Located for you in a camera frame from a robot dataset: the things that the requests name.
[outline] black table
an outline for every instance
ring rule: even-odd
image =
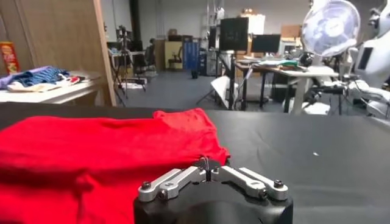
[[[0,128],[34,115],[125,119],[151,117],[154,111],[2,103]],[[207,114],[218,128],[221,144],[232,154],[233,167],[247,167],[288,185],[294,223],[390,222],[390,127],[386,124],[368,117]]]

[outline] screw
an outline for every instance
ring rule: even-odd
[[[268,196],[268,192],[267,192],[266,189],[262,189],[262,190],[260,190],[259,193],[258,193],[258,197],[259,197],[260,199],[262,199],[262,200],[265,200],[265,199],[267,198],[267,196]]]
[[[149,188],[151,188],[151,186],[152,186],[151,182],[145,181],[145,182],[142,183],[141,189],[142,190],[148,190]]]
[[[284,186],[283,182],[281,182],[280,180],[275,180],[274,181],[274,187],[276,188],[282,188]]]
[[[168,199],[168,192],[166,191],[166,190],[161,190],[159,193],[158,193],[158,195],[157,195],[157,197],[159,198],[159,199],[161,199],[161,200],[167,200]]]

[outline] workbench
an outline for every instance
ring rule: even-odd
[[[129,119],[152,117],[155,110],[0,103],[0,129],[36,115]],[[232,155],[232,167],[246,167],[289,187],[294,223],[389,223],[387,123],[354,116],[206,113]]]
[[[242,64],[238,61],[235,63],[236,68],[241,70],[245,75],[248,73],[248,70],[250,68],[250,65]],[[308,80],[310,78],[316,78],[316,77],[338,77],[339,74],[335,72],[309,72],[309,71],[287,71],[287,70],[281,70],[276,67],[272,66],[265,66],[265,65],[252,65],[253,72],[259,72],[261,74],[261,93],[260,93],[260,108],[263,108],[264,104],[264,84],[266,81],[267,73],[277,73],[282,74],[288,77],[288,86],[286,90],[286,97],[285,97],[285,107],[284,112],[289,113],[289,103],[290,103],[290,92],[292,88],[291,81],[293,79],[297,79],[297,89],[296,89],[296,95],[294,98],[294,108],[292,109],[293,114],[300,114],[302,112],[302,104],[303,104],[303,97],[305,95],[305,92],[307,90]],[[241,110],[245,110],[247,106],[247,80],[244,79],[243,84],[243,100],[241,104]]]
[[[26,102],[26,103],[67,103],[91,93],[98,93],[95,102],[104,105],[103,81],[101,79],[89,80],[72,86],[61,87],[43,93],[13,93],[0,90],[0,102]]]

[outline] white table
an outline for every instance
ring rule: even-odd
[[[289,77],[295,77],[297,78],[295,81],[297,81],[297,89],[295,93],[295,99],[294,99],[294,107],[292,109],[292,114],[301,114],[302,112],[302,104],[303,104],[303,98],[305,95],[306,90],[308,89],[309,79],[315,78],[315,77],[339,77],[338,73],[335,72],[327,72],[327,71],[284,71],[278,68],[272,68],[272,67],[264,67],[261,68],[267,69],[269,72],[276,72],[279,74],[287,75]]]
[[[62,104],[87,94],[97,92],[97,104],[103,105],[102,81],[91,80],[73,86],[53,89],[43,93],[11,93],[0,90],[0,102],[56,103]]]

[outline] red cloth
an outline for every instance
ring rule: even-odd
[[[0,132],[0,222],[133,223],[143,181],[201,156],[229,157],[201,109],[153,119],[31,117]]]

